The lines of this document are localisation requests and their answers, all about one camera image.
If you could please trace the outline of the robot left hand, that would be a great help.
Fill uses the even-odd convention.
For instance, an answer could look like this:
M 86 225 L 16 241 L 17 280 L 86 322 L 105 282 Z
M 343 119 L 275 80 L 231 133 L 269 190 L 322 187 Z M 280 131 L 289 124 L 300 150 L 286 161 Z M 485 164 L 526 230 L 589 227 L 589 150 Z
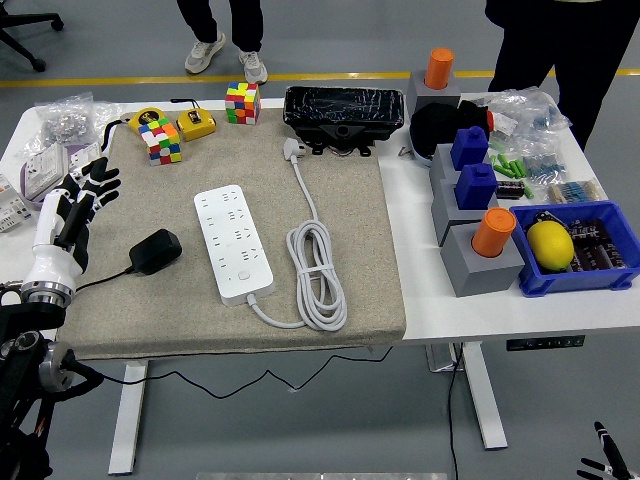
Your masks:
M 34 263 L 21 286 L 24 302 L 70 304 L 76 280 L 88 266 L 90 224 L 118 197 L 118 175 L 100 157 L 72 170 L 46 195 L 32 246 Z

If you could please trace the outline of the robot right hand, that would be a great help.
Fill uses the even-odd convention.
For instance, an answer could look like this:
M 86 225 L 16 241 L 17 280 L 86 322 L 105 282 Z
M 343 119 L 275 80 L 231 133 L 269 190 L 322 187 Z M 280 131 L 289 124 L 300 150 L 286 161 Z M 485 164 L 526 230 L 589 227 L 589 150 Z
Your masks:
M 639 474 L 630 470 L 623 459 L 616 443 L 608 430 L 599 422 L 594 422 L 594 429 L 602 446 L 608 464 L 597 462 L 589 458 L 582 458 L 581 463 L 592 471 L 578 469 L 576 474 L 583 479 L 638 479 Z

